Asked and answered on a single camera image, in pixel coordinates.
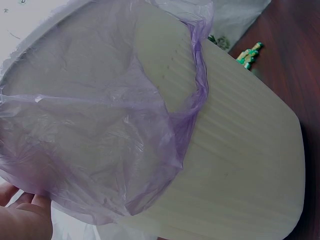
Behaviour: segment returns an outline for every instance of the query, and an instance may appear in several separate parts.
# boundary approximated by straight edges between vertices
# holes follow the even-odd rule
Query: finger
[[[10,199],[18,192],[18,188],[5,182],[0,185],[0,206],[4,207]]]
[[[24,192],[9,208],[17,208],[20,204],[30,204],[34,198],[34,194]]]
[[[41,207],[47,214],[51,215],[51,200],[49,198],[35,195],[31,203]]]

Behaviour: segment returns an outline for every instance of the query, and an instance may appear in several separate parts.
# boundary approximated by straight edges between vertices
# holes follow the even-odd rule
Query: white surface
[[[146,74],[175,109],[194,88],[195,70],[188,30],[162,14],[144,16],[137,46]],[[153,207],[123,223],[173,240],[283,239],[304,201],[299,121],[234,59],[208,41],[203,49],[210,97],[184,171]]]

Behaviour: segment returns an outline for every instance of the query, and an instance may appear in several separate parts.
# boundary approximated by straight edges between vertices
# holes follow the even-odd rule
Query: plastic bag
[[[182,169],[209,91],[212,2],[153,2],[179,3],[194,9],[173,14],[190,29],[197,91],[178,112],[136,56],[143,0],[70,1],[22,41],[1,67],[0,176],[89,224],[150,207]]]
[[[211,33],[218,46],[229,51],[268,6],[271,0],[213,0]]]

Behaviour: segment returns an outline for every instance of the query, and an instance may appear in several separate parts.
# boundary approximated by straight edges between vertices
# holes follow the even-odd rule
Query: small figurine
[[[253,48],[247,49],[243,51],[236,59],[238,63],[243,65],[246,69],[251,68],[251,63],[253,63],[256,60],[256,57],[259,55],[259,50],[264,45],[261,42],[257,42]]]

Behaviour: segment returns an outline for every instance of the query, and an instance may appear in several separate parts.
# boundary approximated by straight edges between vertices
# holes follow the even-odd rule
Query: wooden table
[[[318,240],[320,226],[320,0],[273,0],[230,51],[265,47],[252,72],[300,119],[306,186],[301,219],[286,240]]]

